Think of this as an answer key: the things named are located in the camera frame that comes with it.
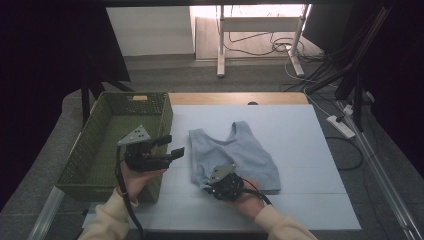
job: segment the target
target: green plastic basket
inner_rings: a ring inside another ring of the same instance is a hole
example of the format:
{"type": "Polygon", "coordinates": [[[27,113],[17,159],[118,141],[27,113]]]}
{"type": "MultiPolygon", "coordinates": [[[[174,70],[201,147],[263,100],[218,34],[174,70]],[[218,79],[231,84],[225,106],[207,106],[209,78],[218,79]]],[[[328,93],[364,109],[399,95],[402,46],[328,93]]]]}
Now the green plastic basket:
{"type": "MultiPolygon", "coordinates": [[[[117,186],[116,143],[143,124],[152,138],[170,134],[172,107],[167,93],[104,92],[71,150],[56,186],[76,201],[104,202],[117,186]]],[[[155,154],[166,154],[167,145],[155,154]]],[[[157,177],[139,195],[140,202],[156,202],[162,178],[157,177]]]]}

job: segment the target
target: wall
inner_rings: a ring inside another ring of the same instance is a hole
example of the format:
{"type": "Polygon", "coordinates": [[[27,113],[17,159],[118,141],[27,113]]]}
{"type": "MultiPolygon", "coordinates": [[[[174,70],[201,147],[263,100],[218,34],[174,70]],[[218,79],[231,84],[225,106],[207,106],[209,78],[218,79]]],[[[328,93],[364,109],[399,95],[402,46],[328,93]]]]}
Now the wall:
{"type": "Polygon", "coordinates": [[[123,56],[194,53],[190,8],[108,8],[123,56]]]}

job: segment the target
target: light blue tank top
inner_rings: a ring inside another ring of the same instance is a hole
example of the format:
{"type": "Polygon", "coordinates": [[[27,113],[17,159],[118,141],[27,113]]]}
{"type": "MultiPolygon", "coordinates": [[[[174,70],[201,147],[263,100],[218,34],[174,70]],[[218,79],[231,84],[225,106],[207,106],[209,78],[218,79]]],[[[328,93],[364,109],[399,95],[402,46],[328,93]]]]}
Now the light blue tank top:
{"type": "Polygon", "coordinates": [[[281,189],[278,169],[271,155],[253,136],[247,122],[234,122],[225,141],[210,137],[203,129],[190,130],[189,136],[192,181],[199,184],[200,188],[207,187],[209,177],[217,165],[235,164],[237,175],[258,181],[262,192],[272,194],[281,189]]]}

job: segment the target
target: beige sleeve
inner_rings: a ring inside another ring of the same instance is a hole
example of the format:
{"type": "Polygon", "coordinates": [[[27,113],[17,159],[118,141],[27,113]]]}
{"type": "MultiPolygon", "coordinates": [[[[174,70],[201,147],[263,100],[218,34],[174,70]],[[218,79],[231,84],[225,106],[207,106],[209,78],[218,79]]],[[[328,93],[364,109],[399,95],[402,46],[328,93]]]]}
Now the beige sleeve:
{"type": "Polygon", "coordinates": [[[115,189],[105,204],[96,206],[96,216],[78,239],[124,239],[129,230],[128,216],[124,200],[115,189]]]}
{"type": "Polygon", "coordinates": [[[272,205],[259,212],[255,223],[268,233],[269,240],[317,239],[308,229],[293,218],[281,215],[272,205]]]}

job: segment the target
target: gray carpet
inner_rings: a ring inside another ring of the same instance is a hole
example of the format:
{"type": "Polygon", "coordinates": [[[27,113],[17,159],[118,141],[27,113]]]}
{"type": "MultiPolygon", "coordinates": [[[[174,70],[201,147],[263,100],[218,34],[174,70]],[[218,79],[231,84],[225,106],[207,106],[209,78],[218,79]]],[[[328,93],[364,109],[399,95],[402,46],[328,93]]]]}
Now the gray carpet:
{"type": "MultiPolygon", "coordinates": [[[[281,91],[297,83],[287,76],[284,61],[230,62],[225,78],[216,77],[213,62],[194,62],[190,59],[126,59],[132,79],[128,84],[145,92],[241,92],[281,91]]],[[[311,73],[318,64],[303,64],[311,73]]],[[[106,85],[108,90],[116,90],[106,85]]],[[[332,98],[334,88],[326,87],[321,93],[332,98]]],[[[330,114],[339,111],[328,101],[312,95],[313,99],[330,114]]],[[[49,140],[40,152],[32,169],[12,196],[0,215],[0,238],[26,239],[40,213],[50,190],[63,168],[66,156],[81,129],[81,98],[79,92],[63,101],[63,113],[49,140]]],[[[325,120],[327,115],[316,109],[325,136],[341,137],[325,120]]],[[[392,179],[396,189],[412,212],[419,228],[424,229],[424,181],[385,134],[364,106],[362,122],[366,135],[392,179]]],[[[328,141],[337,166],[345,167],[359,160],[356,149],[345,142],[328,141]]],[[[406,239],[396,217],[391,211],[372,172],[364,163],[353,171],[340,172],[353,208],[358,216],[360,231],[314,231],[319,239],[406,239]]],[[[73,239],[84,220],[87,203],[75,202],[65,196],[46,239],[73,239]]],[[[128,239],[134,239],[135,232],[128,239]]],[[[234,239],[234,235],[148,235],[150,239],[234,239]]],[[[244,236],[247,239],[265,239],[266,235],[244,236]]]]}

